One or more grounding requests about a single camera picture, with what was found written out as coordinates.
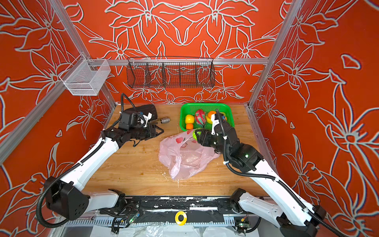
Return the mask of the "orange tangerine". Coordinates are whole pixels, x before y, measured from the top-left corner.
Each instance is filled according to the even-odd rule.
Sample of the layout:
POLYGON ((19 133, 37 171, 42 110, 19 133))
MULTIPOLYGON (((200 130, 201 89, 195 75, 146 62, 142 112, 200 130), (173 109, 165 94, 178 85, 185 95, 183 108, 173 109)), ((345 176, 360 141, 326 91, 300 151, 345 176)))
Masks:
POLYGON ((192 130, 192 129, 194 129, 193 123, 187 123, 186 124, 186 130, 192 130))
POLYGON ((212 118, 212 115, 216 114, 215 111, 210 111, 208 114, 207 114, 207 117, 208 118, 212 118))

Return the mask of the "green apple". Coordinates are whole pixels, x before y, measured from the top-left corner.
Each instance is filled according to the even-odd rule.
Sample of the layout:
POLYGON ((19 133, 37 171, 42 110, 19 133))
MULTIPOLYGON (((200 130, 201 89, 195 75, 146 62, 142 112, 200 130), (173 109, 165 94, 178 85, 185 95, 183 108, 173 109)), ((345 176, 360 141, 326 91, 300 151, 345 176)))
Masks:
POLYGON ((197 142, 199 137, 201 135, 201 131, 200 130, 194 130, 193 133, 192 133, 192 137, 193 139, 197 142))

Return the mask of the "pink dragon fruit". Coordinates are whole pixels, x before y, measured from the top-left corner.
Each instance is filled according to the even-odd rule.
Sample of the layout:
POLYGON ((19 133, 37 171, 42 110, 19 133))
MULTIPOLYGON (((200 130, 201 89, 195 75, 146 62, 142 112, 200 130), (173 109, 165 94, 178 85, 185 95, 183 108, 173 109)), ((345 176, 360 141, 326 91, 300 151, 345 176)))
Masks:
POLYGON ((195 122, 201 127, 206 125, 206 114, 202 109, 199 109, 194 114, 195 122))

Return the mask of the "pink plastic bag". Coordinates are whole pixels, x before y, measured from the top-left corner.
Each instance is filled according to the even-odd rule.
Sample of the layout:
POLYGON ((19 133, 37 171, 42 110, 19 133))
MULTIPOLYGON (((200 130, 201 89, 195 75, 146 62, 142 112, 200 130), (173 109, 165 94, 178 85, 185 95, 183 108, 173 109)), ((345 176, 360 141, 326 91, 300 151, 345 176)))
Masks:
POLYGON ((159 161, 173 180, 191 178, 219 156, 213 148, 200 145, 192 130, 169 136, 159 145, 159 161))

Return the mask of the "yellow lemon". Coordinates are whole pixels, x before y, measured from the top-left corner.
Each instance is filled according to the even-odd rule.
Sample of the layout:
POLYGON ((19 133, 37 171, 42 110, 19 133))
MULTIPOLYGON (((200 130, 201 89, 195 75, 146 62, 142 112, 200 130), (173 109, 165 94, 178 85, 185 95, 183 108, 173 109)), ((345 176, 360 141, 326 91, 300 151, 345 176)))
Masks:
POLYGON ((193 124, 195 122, 195 118, 193 115, 189 114, 189 115, 186 115, 185 117, 185 124, 193 124))

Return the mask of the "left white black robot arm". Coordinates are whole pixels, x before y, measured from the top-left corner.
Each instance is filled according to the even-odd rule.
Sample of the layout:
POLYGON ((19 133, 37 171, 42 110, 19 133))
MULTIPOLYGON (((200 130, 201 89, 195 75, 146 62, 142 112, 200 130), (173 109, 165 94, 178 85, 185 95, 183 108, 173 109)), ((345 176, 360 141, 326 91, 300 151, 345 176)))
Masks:
POLYGON ((38 223, 46 228, 58 228, 94 210, 115 219, 127 217, 133 206, 127 203, 123 192, 110 189, 106 193, 87 195, 82 191, 94 173, 125 143, 131 141, 136 147, 141 141, 163 134, 158 122, 153 104, 121 108, 119 118, 101 131, 89 152, 58 177, 46 180, 36 206, 38 223))

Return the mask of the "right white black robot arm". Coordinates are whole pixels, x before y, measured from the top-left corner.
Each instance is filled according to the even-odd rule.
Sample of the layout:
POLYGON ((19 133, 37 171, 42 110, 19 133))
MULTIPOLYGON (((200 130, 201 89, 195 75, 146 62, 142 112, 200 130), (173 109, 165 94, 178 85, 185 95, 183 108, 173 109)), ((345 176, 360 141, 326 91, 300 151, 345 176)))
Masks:
POLYGON ((251 178, 274 201, 267 202, 243 189, 237 189, 231 199, 245 212, 257 215, 279 229, 285 237, 315 237, 322 225, 338 237, 344 234, 324 221, 326 211, 312 205, 295 193, 251 145, 240 142, 236 130, 217 111, 212 116, 212 128, 198 128, 193 138, 203 147, 223 155, 223 164, 234 174, 251 178))

